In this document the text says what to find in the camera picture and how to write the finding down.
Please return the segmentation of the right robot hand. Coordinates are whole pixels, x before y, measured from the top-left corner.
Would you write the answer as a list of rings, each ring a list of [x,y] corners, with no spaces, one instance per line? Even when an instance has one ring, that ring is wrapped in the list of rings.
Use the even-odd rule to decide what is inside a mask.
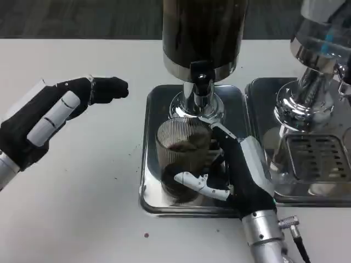
[[[209,187],[209,175],[195,177],[189,171],[176,174],[174,180],[207,197],[229,201],[240,219],[264,210],[276,212],[274,185],[269,180],[269,168],[257,139],[251,135],[238,138],[219,121],[197,119],[212,129],[228,167],[231,187],[226,190]]]

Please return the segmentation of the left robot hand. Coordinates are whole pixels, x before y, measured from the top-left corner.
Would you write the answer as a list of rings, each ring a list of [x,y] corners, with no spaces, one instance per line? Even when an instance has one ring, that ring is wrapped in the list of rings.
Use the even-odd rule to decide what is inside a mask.
[[[1,151],[20,169],[38,162],[49,140],[89,106],[126,98],[128,83],[117,77],[83,77],[39,90],[1,123]]]

